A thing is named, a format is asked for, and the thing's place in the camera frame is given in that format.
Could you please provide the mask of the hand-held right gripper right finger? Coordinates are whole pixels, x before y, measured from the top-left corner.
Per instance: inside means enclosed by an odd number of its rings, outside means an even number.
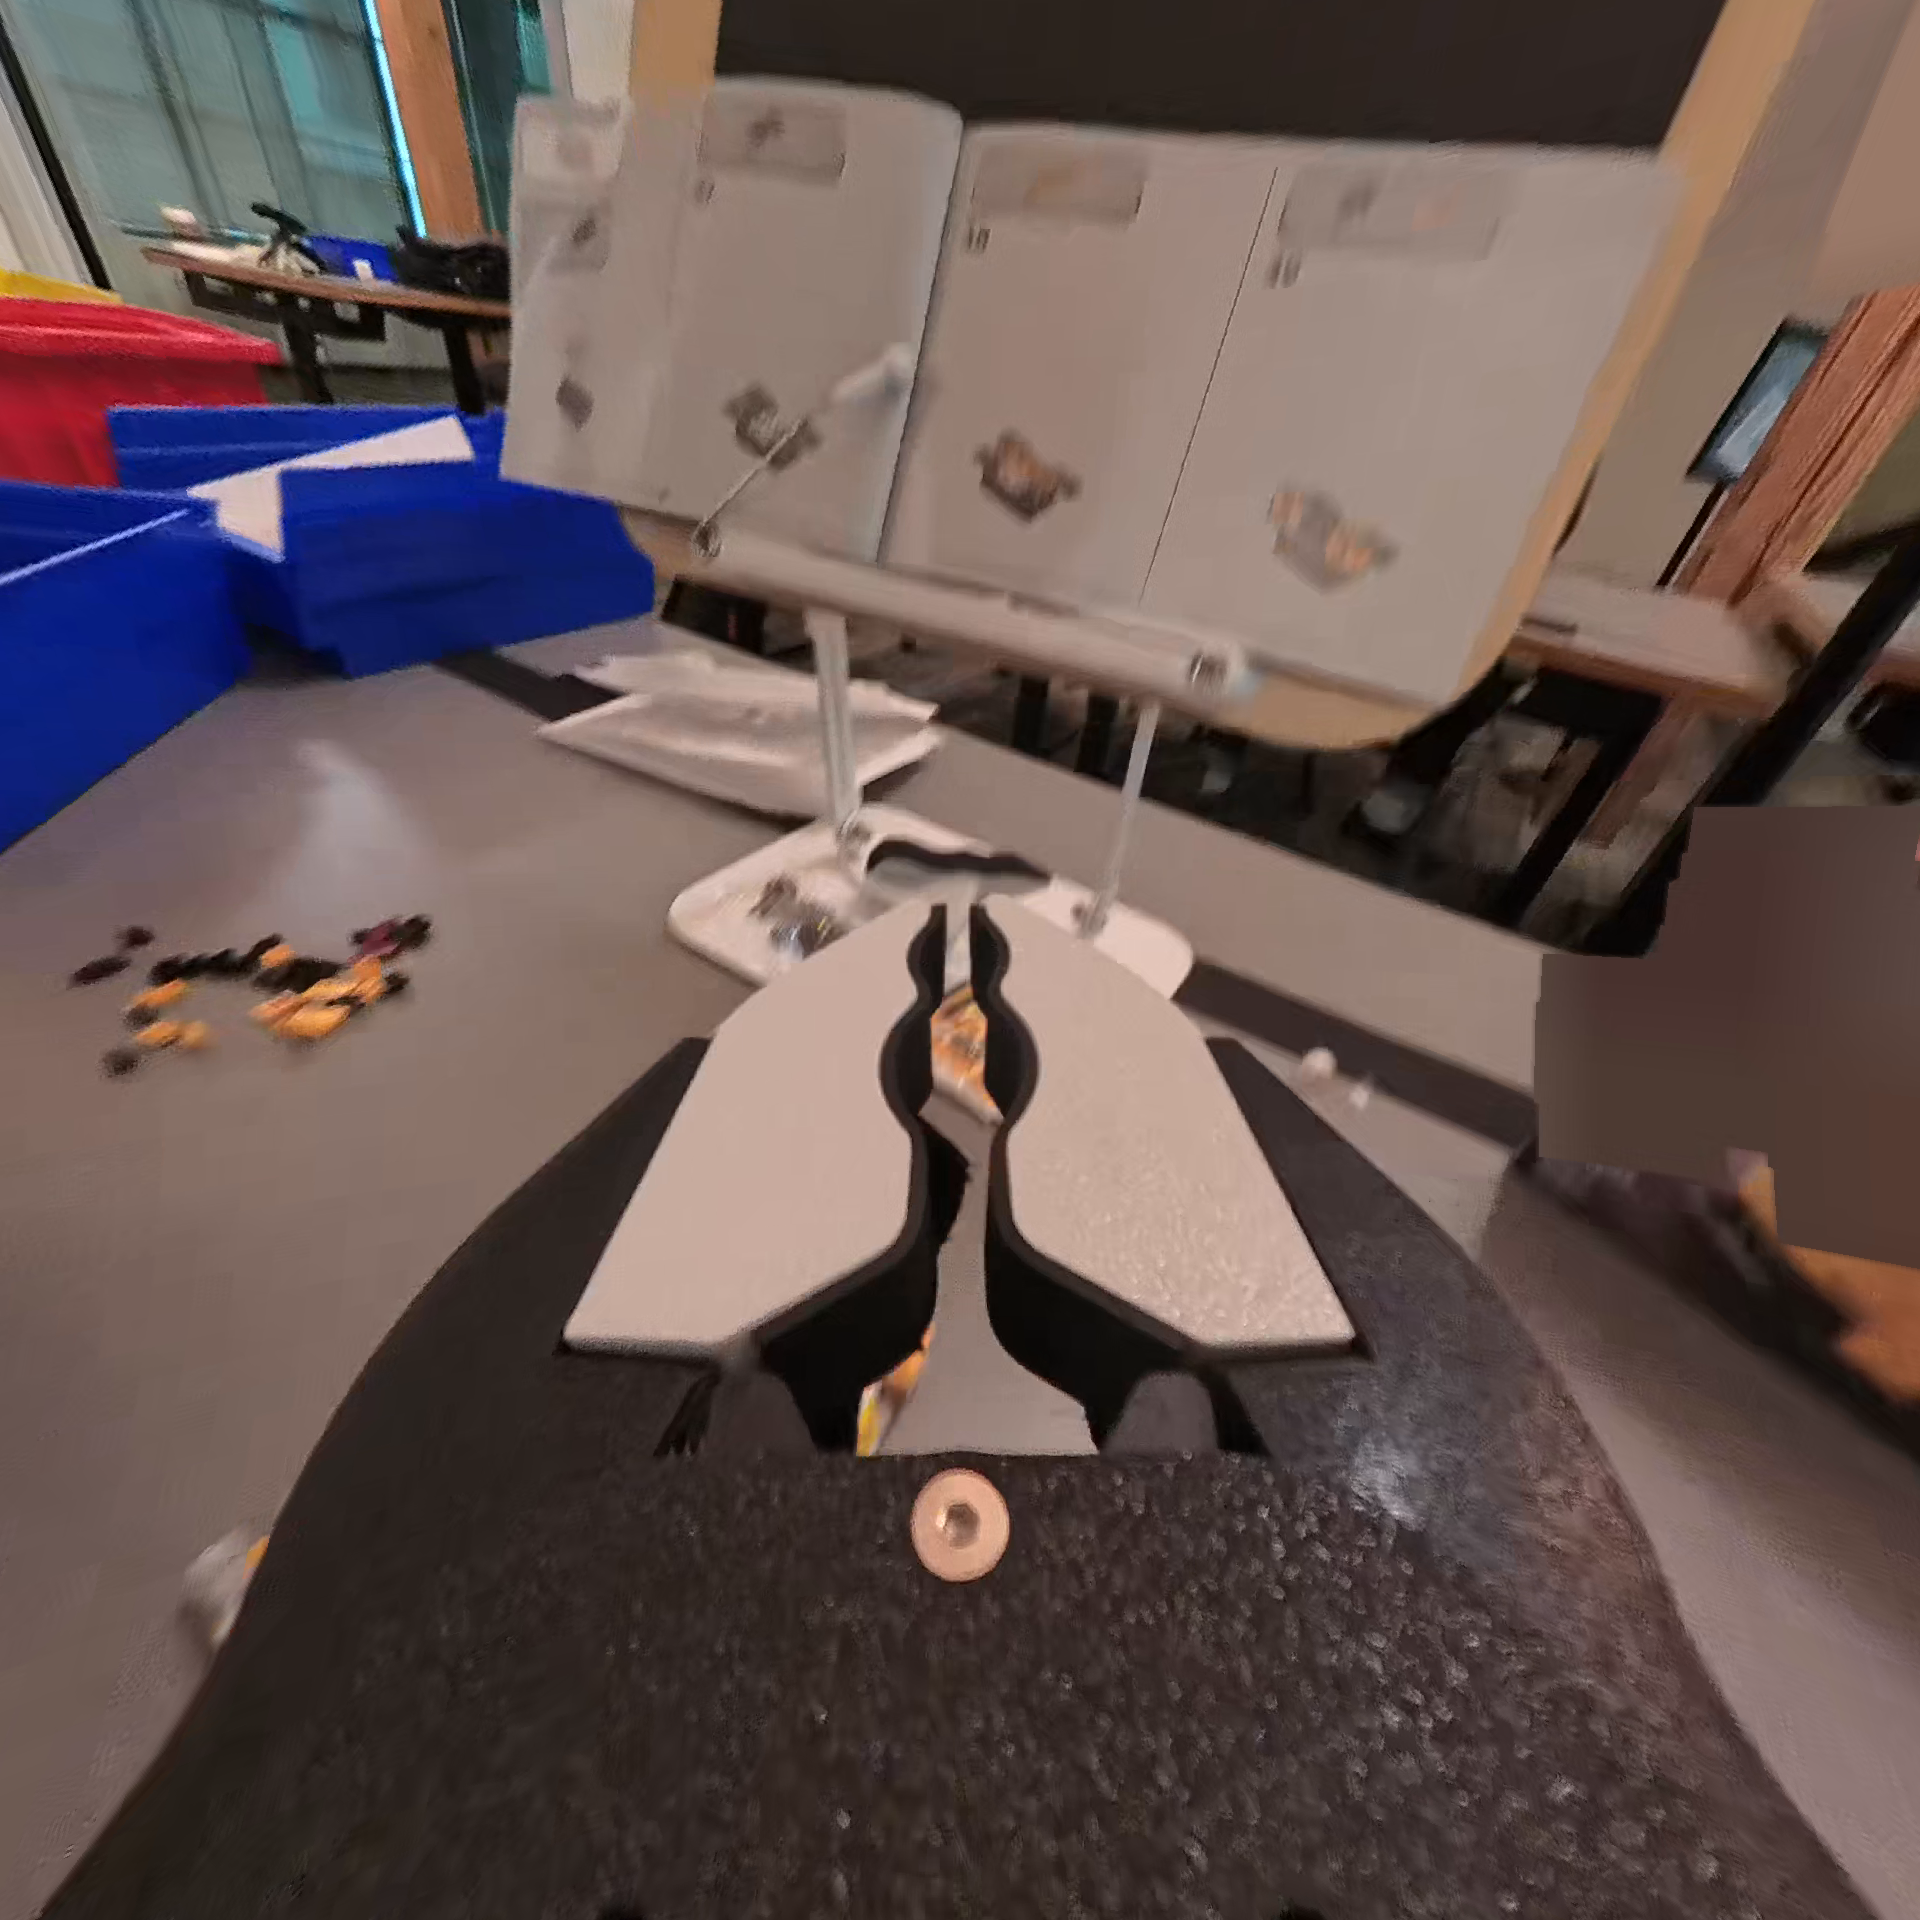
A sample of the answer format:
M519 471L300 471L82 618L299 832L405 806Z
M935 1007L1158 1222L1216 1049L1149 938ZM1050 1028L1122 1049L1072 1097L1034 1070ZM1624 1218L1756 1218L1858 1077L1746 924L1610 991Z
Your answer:
M998 1112L984 1297L1099 1451L1261 1453L1237 1369L1342 1357L1355 1320L1212 1044L1034 907L970 911Z

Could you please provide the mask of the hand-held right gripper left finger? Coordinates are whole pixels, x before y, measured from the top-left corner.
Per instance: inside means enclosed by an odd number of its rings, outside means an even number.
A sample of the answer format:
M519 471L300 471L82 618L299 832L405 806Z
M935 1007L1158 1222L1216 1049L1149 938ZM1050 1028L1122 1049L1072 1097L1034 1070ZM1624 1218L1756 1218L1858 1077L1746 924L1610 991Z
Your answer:
M564 1351L778 1379L824 1451L924 1345L970 1184L926 1118L949 907L897 906L798 963L691 1055L564 1322Z

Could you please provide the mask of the toy brick car model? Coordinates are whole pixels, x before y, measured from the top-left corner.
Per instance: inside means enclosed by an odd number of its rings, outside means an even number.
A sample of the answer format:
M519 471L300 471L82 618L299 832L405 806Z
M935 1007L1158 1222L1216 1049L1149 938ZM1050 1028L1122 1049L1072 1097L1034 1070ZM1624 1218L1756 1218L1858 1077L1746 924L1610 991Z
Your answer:
M928 1029L935 1091L983 1124L996 1126L998 1108L986 1082L988 1017L973 988L949 991ZM854 1443L859 1457L875 1457L889 1447L921 1385L937 1331L930 1322L919 1345L863 1390ZM264 1526L241 1526L208 1543L187 1567L180 1615L206 1654L228 1641L270 1537Z

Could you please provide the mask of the grey desk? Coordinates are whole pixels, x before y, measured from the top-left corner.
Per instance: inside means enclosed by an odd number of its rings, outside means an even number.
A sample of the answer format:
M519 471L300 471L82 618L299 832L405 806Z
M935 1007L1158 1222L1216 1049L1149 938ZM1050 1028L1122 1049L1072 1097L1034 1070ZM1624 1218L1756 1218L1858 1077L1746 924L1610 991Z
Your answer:
M197 1687L189 1563L267 1524L469 1233L738 984L664 932L762 842L441 670L259 677L4 853L4 1915L37 1915ZM224 1015L110 1080L166 947L334 952L425 911L408 995L313 1051ZM1917 1462L1379 1091L1301 1091L1501 1287L1636 1507L1704 1662L1883 1915L1917 1915Z

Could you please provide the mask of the wooden background desk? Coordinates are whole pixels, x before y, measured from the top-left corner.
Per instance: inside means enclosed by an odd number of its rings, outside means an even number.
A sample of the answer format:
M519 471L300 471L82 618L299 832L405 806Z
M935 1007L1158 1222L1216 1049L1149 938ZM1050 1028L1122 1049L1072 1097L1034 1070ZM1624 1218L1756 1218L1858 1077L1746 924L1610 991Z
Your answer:
M491 407L472 336L511 329L513 307L506 301L471 299L389 279L287 272L235 258L206 258L185 246L142 243L138 255L179 275L194 307L278 331L306 404L334 405L322 357L324 341L379 346L386 340L389 317L398 317L439 336L451 391L463 413L481 417Z

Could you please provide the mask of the clear bag of dark parts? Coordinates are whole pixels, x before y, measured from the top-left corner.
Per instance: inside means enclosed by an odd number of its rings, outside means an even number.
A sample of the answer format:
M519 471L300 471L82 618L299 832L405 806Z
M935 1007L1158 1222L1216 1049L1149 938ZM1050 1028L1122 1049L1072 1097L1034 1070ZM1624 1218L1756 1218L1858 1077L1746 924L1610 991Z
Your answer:
M780 871L761 882L746 901L768 952L768 966L785 971L844 940L856 926L850 914L822 898L798 874Z

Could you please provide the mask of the loose grey wedge black edge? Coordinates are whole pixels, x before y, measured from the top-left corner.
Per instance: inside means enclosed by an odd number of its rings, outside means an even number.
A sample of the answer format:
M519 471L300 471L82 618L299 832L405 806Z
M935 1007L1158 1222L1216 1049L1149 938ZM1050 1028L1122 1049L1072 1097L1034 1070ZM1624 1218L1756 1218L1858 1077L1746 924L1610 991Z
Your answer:
M955 889L983 898L1034 894L1052 885L1052 874L1027 855L973 842L935 844L907 832L875 837L865 849L859 880L867 896L890 904L945 898Z

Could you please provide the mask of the pile of small loose bricks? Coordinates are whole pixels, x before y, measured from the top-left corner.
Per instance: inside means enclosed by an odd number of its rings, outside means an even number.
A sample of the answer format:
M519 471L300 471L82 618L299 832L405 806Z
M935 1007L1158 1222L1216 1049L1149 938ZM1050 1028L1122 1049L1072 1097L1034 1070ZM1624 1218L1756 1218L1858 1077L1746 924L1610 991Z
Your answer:
M222 1034L208 1010L215 997L233 1000L249 1029L278 1046L328 1044L413 993L414 961L437 934L430 914L394 914L355 926L346 945L328 954L275 929L249 944L168 947L155 926L126 924L108 949L73 966L61 984L70 993L120 991L100 1072L125 1082L155 1059L215 1047Z

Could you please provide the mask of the black toy box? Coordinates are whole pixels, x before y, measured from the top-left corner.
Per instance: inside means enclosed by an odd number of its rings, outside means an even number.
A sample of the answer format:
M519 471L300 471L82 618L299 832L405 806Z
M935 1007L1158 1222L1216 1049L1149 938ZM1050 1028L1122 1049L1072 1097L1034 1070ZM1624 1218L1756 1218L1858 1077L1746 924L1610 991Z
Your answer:
M1528 1140L1510 1167L1748 1345L1917 1449L1917 1267L1790 1242L1764 1157L1738 1155L1725 1181L1700 1184L1547 1160Z

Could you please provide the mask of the white stand with wooden board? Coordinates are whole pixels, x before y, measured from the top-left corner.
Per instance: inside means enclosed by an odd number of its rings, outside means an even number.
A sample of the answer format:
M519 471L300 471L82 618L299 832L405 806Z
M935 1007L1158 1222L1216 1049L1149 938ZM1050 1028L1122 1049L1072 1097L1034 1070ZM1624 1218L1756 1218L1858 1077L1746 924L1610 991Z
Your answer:
M1235 301L1164 483L1140 608L1120 587L988 583L977 565L854 562L681 536L692 581L1149 687L1312 751L1393 744L1446 770L1510 676L1524 616L1586 502L1714 224L1775 113L1815 3L634 3L638 108L722 78L935 82L1013 132L1281 136L1297 166L1231 254ZM1545 181L1583 164L1654 207L1622 261L1594 216L1543 213L1543 261L1458 301L1458 224L1419 238L1398 179ZM1336 211L1374 188L1367 211Z

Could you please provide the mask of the wooden side table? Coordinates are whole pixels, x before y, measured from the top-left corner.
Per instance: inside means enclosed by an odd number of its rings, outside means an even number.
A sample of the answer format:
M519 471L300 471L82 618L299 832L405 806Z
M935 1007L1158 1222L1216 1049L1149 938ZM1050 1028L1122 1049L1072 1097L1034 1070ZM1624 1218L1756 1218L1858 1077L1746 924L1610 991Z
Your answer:
M1771 728L1789 710L1764 796L1857 691L1917 694L1917 591L1872 648L1822 666L1855 606L1896 571L1896 555L1863 579L1777 571L1731 606L1667 587L1624 587L1553 567L1505 661L1531 673L1545 724L1592 744L1583 776L1532 834L1489 901L1519 929L1583 844L1609 849L1699 751L1713 724Z

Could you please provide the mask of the instruction booklet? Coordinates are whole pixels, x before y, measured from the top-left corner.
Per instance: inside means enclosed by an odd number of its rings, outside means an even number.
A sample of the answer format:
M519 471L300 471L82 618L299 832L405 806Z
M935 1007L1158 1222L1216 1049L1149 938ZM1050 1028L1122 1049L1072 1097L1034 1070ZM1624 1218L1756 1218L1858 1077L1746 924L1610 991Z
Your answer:
M1429 707L1677 201L1609 150L526 97L503 467L767 591L807 558Z

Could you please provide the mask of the black bag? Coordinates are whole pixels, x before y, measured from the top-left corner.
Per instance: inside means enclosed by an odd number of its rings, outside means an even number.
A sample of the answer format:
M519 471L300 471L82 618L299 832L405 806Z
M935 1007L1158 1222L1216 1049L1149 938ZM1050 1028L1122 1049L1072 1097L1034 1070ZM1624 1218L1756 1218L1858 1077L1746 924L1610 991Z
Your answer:
M390 260L397 284L416 291L503 305L513 299L513 254L500 235L446 241L403 226Z

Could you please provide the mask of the dark framed screen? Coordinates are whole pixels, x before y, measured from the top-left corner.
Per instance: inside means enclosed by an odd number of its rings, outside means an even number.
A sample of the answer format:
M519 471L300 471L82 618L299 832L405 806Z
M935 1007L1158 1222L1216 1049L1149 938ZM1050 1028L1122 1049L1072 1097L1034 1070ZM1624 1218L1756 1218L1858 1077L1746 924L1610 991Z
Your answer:
M1772 331L1699 445L1689 465L1689 480L1729 489L1744 477L1789 401L1822 355L1828 336L1828 327L1792 317Z

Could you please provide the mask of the red plastic bin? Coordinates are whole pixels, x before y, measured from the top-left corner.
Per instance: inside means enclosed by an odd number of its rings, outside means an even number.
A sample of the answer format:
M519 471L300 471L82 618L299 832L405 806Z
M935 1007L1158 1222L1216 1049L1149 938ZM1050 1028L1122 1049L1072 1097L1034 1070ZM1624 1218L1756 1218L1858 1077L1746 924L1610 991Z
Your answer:
M122 301L3 299L3 477L113 487L108 411L249 405L282 350L222 323Z

